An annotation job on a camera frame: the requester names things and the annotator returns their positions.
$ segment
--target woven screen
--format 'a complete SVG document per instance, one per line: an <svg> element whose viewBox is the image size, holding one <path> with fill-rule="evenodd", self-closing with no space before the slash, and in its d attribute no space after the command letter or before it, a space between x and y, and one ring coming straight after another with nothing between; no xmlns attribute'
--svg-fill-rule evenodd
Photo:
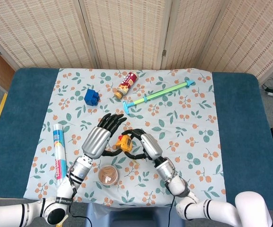
<svg viewBox="0 0 273 227"><path fill-rule="evenodd" d="M160 69L165 1L84 0L101 68Z"/></svg>
<svg viewBox="0 0 273 227"><path fill-rule="evenodd" d="M273 66L273 0L230 1L202 59L200 69L265 79Z"/></svg>
<svg viewBox="0 0 273 227"><path fill-rule="evenodd" d="M179 0L177 12L171 12L168 36L170 45L163 68L195 67L224 0Z"/></svg>
<svg viewBox="0 0 273 227"><path fill-rule="evenodd" d="M0 44L20 67L94 67L73 0L0 0Z"/></svg>

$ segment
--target blue toy block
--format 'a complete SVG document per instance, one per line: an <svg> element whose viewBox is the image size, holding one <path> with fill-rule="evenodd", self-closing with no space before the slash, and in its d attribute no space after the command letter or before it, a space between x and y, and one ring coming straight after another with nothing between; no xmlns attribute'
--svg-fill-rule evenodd
<svg viewBox="0 0 273 227"><path fill-rule="evenodd" d="M86 92L86 95L84 97L84 101L87 105L98 105L98 102L100 100L99 93L95 90L88 89Z"/></svg>

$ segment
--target floral tablecloth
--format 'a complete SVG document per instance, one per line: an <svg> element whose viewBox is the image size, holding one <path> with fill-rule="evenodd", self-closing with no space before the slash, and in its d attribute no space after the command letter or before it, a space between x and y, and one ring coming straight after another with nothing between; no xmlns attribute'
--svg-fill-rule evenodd
<svg viewBox="0 0 273 227"><path fill-rule="evenodd" d="M47 114L31 166L25 198L56 196L56 175L52 126L63 125L67 165L83 154L81 146L90 130L106 113L123 113L122 103L113 97L128 70L60 69L51 94ZM124 100L131 101L192 79L190 88L130 108L130 116L110 140L107 149L115 150L118 135L124 130L142 128L157 138L163 156L170 158L180 176L199 199L226 201L222 156L212 74L197 69L139 70L139 79ZM88 88L99 92L97 106L88 106ZM133 154L142 152L133 142ZM113 165L119 181L104 186L98 170ZM94 160L93 168L77 191L75 200L110 207L169 206L172 195L163 185L153 162L132 161L123 153Z"/></svg>

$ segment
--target blue table mat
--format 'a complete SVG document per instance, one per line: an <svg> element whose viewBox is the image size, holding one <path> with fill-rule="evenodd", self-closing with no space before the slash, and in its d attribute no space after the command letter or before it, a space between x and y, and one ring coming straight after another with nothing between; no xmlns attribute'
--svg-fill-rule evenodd
<svg viewBox="0 0 273 227"><path fill-rule="evenodd" d="M58 69L20 69L0 117L0 197L22 198ZM273 140L257 79L213 73L227 201L260 193L273 210Z"/></svg>

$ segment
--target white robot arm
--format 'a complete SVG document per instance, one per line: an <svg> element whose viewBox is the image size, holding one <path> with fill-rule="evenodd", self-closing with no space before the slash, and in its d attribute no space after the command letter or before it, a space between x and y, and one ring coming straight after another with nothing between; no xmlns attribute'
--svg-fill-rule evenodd
<svg viewBox="0 0 273 227"><path fill-rule="evenodd" d="M156 139L141 129L127 130L123 135L131 134L137 137L143 145L143 154L125 154L131 159L148 158L153 160L155 169L165 181L165 186L173 196L183 199L176 205L176 210L182 219L207 218L234 227L273 227L265 201L256 192L242 192L235 198L236 208L227 202L205 200L199 201L196 195L188 189L187 182L180 178L173 163L162 157L162 149Z"/></svg>
<svg viewBox="0 0 273 227"><path fill-rule="evenodd" d="M24 227L36 217L43 217L50 225L63 220L67 208L92 167L93 159L100 156L115 156L122 152L106 151L110 137L127 118L123 114L105 115L94 127L82 145L84 155L78 157L68 170L67 176L57 189L57 197L42 199L28 204L0 207L0 227Z"/></svg>

